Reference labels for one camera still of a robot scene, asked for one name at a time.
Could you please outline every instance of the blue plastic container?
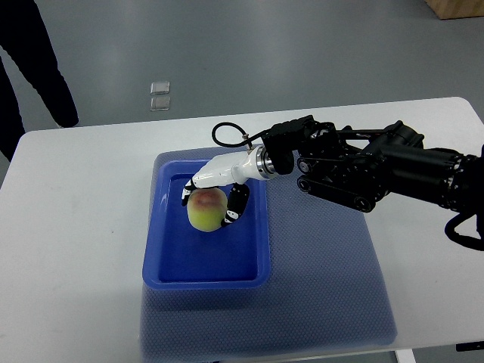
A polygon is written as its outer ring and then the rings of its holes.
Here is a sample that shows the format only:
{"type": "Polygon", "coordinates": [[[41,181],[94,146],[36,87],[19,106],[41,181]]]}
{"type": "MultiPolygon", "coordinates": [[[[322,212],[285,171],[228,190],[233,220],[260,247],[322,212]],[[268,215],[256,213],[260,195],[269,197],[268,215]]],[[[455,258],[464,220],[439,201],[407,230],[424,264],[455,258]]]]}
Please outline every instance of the blue plastic container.
{"type": "MultiPolygon", "coordinates": [[[[188,221],[182,190],[208,160],[177,160],[159,171],[144,254],[143,280],[153,290],[258,287],[270,273],[265,182],[249,180],[245,213],[202,232],[188,221]]],[[[231,185],[221,189],[228,195],[231,185]]]]}

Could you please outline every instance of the black cable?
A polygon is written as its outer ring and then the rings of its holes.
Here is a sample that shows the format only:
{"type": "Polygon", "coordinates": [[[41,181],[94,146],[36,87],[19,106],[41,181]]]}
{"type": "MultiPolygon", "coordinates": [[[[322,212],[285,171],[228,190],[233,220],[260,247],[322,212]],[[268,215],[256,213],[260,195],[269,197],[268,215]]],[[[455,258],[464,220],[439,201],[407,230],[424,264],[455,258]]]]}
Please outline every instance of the black cable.
{"type": "Polygon", "coordinates": [[[449,240],[454,241],[456,244],[470,248],[472,250],[484,251],[484,243],[478,239],[471,236],[462,236],[455,231],[462,222],[467,221],[470,217],[474,216],[475,213],[461,213],[457,214],[453,219],[448,221],[445,226],[445,234],[449,240]]]}
{"type": "Polygon", "coordinates": [[[244,145],[249,145],[250,147],[252,147],[252,141],[256,140],[257,138],[260,138],[261,136],[263,136],[264,134],[266,134],[269,131],[268,129],[267,130],[264,130],[264,131],[261,131],[258,134],[255,134],[254,136],[252,136],[250,138],[247,138],[247,140],[244,140],[242,142],[239,142],[238,144],[226,144],[225,142],[219,141],[217,139],[217,137],[216,137],[217,130],[220,129],[222,126],[231,126],[231,127],[234,127],[237,130],[239,130],[242,133],[242,135],[248,135],[248,134],[244,131],[244,129],[242,129],[236,123],[219,123],[219,124],[215,125],[215,127],[212,130],[212,140],[217,145],[223,146],[223,147],[240,147],[240,146],[244,146],[244,145]]]}

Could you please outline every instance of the gray floor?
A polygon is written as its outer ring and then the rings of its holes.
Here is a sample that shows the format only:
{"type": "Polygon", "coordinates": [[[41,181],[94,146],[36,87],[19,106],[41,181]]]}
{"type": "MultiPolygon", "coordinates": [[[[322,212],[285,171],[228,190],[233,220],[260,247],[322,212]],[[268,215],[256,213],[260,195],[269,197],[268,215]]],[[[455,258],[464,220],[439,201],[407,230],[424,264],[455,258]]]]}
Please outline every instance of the gray floor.
{"type": "MultiPolygon", "coordinates": [[[[484,17],[441,21],[424,0],[37,3],[82,126],[448,96],[466,98],[484,119],[484,17]],[[149,111],[157,80],[171,82],[168,111],[149,111]]],[[[39,96],[0,56],[26,130],[54,129],[39,96]]],[[[0,156],[0,182],[7,169],[0,156]]],[[[454,350],[415,356],[484,361],[483,352],[454,350]]]]}

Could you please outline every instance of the person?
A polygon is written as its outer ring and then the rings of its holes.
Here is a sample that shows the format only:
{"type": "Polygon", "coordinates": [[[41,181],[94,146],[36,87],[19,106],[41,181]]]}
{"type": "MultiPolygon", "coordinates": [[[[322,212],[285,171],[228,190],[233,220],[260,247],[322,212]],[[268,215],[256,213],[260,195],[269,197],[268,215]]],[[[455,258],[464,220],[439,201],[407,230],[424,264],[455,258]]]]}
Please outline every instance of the person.
{"type": "MultiPolygon", "coordinates": [[[[61,127],[75,126],[76,105],[33,0],[0,1],[0,46],[39,93],[54,121],[61,127]]],[[[17,98],[0,58],[0,150],[9,161],[23,134],[17,98]]]]}

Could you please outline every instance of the small clear object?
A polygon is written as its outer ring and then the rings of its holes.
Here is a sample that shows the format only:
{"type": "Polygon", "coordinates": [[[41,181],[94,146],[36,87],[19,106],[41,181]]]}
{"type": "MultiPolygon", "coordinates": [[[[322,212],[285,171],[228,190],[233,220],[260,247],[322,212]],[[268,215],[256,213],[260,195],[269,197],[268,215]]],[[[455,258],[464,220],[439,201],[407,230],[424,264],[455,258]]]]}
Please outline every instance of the small clear object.
{"type": "Polygon", "coordinates": [[[169,110],[169,96],[152,97],[150,110],[152,111],[169,110]]]}
{"type": "Polygon", "coordinates": [[[169,82],[168,81],[151,83],[151,94],[152,95],[164,95],[165,93],[169,93],[169,82]]]}

